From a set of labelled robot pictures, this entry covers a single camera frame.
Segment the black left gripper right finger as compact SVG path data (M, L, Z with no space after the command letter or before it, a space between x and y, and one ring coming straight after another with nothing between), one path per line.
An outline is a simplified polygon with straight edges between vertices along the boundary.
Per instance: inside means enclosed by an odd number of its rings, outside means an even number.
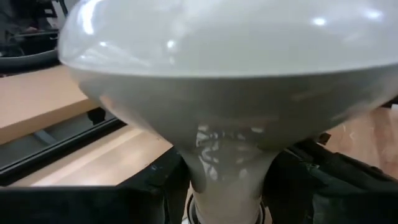
M313 140L282 151L266 175L273 224L398 224L398 180Z

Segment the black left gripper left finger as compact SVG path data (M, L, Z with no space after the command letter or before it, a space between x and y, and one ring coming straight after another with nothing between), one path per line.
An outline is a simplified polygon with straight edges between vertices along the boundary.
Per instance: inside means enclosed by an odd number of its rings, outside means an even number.
M181 224L189 181L170 149L116 186L3 188L0 224Z

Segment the white reflector lightbulb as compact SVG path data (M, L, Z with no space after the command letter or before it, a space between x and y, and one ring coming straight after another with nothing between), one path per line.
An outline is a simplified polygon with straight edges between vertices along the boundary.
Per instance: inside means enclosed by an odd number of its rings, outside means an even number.
M178 149L200 224L255 224L283 149L398 95L398 0L79 0L58 53Z

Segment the brown wooden desk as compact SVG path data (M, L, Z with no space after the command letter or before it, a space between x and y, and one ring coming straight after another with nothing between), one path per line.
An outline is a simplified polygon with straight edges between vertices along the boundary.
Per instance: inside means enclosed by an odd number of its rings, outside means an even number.
M0 78L0 144L97 107L64 66Z

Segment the person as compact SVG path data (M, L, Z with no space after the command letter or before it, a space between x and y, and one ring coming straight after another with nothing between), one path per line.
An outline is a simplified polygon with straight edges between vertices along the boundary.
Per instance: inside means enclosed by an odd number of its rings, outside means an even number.
M0 57L54 50L58 32L53 0L0 0Z

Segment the black table frame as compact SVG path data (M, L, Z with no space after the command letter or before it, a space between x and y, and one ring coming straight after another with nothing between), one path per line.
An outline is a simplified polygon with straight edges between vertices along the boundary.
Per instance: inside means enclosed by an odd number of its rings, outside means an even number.
M5 143L0 146L0 186L13 184L125 125L106 110L95 108Z

